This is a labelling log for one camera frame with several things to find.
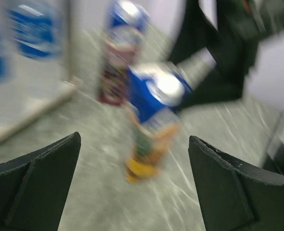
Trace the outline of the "orange juice carton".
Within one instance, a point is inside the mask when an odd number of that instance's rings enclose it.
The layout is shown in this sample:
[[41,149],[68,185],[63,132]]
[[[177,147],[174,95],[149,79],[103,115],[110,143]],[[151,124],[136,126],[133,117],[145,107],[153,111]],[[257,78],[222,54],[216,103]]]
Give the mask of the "orange juice carton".
[[127,112],[133,132],[132,151],[126,159],[129,182],[153,177],[179,130],[173,111],[191,87],[172,63],[146,63],[128,68]]

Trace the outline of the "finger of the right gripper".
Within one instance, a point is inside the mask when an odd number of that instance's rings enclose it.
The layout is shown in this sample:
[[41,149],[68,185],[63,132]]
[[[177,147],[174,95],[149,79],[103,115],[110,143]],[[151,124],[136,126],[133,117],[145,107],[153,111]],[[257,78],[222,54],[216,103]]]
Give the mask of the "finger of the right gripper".
[[243,75],[227,75],[212,70],[204,80],[175,108],[176,113],[204,104],[224,103],[240,99],[243,95]]
[[187,0],[184,18],[167,61],[177,65],[197,51],[216,43],[218,32],[206,18],[199,1]]

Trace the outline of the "grape juice carton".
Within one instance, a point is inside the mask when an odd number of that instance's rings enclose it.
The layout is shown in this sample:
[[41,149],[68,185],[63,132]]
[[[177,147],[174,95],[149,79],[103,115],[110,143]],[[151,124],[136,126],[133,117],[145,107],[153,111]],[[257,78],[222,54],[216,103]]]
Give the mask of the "grape juice carton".
[[135,63],[148,26],[146,10],[130,0],[115,0],[103,29],[103,70],[98,100],[121,105],[127,95],[127,68]]

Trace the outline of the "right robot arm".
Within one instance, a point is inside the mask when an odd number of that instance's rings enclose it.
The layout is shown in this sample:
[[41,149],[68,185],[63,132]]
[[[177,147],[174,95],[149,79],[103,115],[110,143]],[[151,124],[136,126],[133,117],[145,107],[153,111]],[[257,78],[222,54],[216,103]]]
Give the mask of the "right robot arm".
[[217,25],[203,12],[199,1],[185,3],[183,20],[168,61],[180,64],[207,50],[214,66],[174,108],[187,108],[239,100],[245,79],[261,59],[275,66],[284,57],[284,0],[218,0]]

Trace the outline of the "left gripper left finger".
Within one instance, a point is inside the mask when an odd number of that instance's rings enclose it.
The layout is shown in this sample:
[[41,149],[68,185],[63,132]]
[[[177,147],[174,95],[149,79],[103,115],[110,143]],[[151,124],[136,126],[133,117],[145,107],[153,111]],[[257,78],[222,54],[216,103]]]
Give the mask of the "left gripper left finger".
[[0,164],[0,231],[58,230],[80,148],[74,132]]

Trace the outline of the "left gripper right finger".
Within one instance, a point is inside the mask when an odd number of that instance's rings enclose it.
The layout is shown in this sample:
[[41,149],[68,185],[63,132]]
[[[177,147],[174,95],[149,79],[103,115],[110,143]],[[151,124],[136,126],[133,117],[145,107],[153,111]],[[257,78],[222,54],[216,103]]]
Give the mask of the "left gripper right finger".
[[207,231],[284,231],[284,175],[197,136],[189,137],[188,153]]

